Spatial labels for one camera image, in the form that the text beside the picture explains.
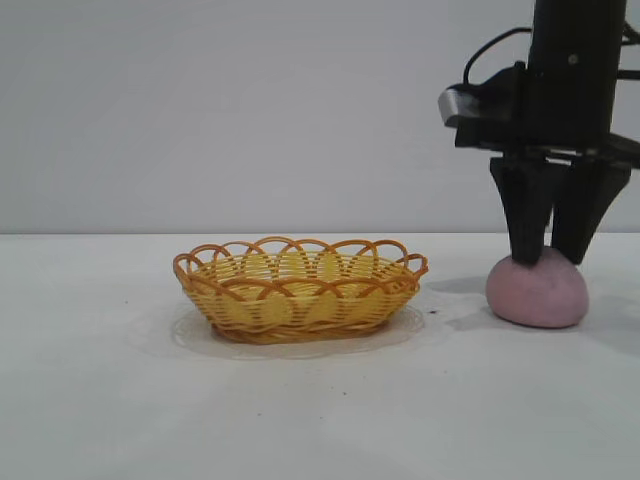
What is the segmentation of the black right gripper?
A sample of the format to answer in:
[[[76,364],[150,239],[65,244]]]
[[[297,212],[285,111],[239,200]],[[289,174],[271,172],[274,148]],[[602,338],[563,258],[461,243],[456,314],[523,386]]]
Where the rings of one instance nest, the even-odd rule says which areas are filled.
[[[629,167],[639,166],[639,143],[611,133],[611,115],[601,105],[523,64],[480,84],[453,86],[458,148],[605,161],[572,164],[554,203],[551,246],[573,264],[582,263],[602,218],[629,183]],[[536,264],[553,206],[555,167],[539,159],[494,157],[489,169],[504,210],[511,258]]]

